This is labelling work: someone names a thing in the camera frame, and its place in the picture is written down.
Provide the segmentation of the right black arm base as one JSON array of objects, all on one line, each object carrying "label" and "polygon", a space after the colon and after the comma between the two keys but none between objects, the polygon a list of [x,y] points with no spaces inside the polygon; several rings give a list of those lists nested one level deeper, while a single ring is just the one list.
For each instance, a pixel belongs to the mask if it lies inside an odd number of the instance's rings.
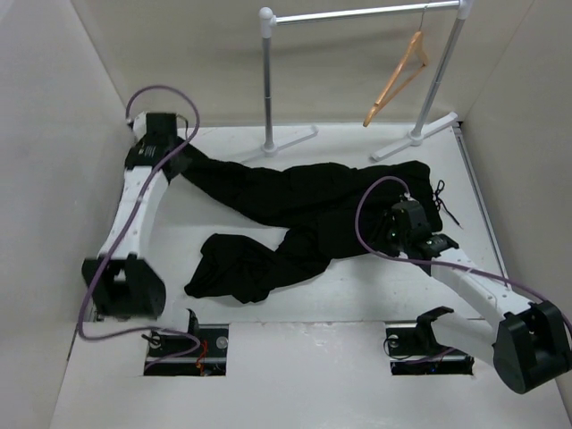
[{"label": "right black arm base", "polygon": [[425,344],[413,325],[388,325],[383,350],[394,376],[474,374],[473,357],[447,346]]}]

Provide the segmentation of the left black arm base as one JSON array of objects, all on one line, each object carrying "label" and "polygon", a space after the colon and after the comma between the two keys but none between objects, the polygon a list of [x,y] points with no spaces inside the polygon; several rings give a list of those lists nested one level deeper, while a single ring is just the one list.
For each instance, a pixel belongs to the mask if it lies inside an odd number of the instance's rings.
[{"label": "left black arm base", "polygon": [[147,341],[144,376],[226,376],[230,326],[200,324],[196,340],[182,335],[152,331]]}]

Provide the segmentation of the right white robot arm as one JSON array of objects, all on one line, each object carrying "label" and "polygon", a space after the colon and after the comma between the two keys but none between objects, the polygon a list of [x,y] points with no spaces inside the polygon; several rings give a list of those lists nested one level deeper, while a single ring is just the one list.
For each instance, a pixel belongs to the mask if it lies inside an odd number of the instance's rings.
[{"label": "right white robot arm", "polygon": [[437,307],[416,320],[416,346],[428,354],[456,349],[492,366],[513,392],[524,394],[571,370],[569,321],[549,300],[532,301],[513,283],[478,269],[459,244],[432,230],[414,199],[383,213],[368,239],[388,246],[400,262],[416,265],[449,287],[480,316],[470,321],[449,307]]}]

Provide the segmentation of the black trousers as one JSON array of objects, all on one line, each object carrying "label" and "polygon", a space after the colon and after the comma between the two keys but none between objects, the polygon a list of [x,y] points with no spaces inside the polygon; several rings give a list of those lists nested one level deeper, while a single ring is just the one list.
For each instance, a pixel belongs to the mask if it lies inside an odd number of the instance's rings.
[{"label": "black trousers", "polygon": [[193,146],[182,153],[189,160],[182,173],[187,181],[249,220],[286,231],[275,249],[248,236],[211,235],[184,288],[192,298],[263,301],[271,290],[323,273],[334,259],[364,255],[359,238],[394,256],[383,215],[405,190],[420,202],[433,231],[443,227],[430,168],[419,161],[365,168],[322,163],[277,171],[215,160]]}]

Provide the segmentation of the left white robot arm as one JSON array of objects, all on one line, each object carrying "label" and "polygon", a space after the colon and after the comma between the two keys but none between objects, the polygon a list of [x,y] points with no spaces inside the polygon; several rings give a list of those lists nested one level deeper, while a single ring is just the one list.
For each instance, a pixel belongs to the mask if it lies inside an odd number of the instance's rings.
[{"label": "left white robot arm", "polygon": [[103,317],[157,319],[166,302],[163,280],[147,261],[159,204],[172,179],[187,167],[181,155],[160,162],[183,142],[180,115],[139,114],[129,121],[135,145],[124,161],[123,187],[111,230],[98,254],[81,267],[84,282],[96,284],[91,300]]}]

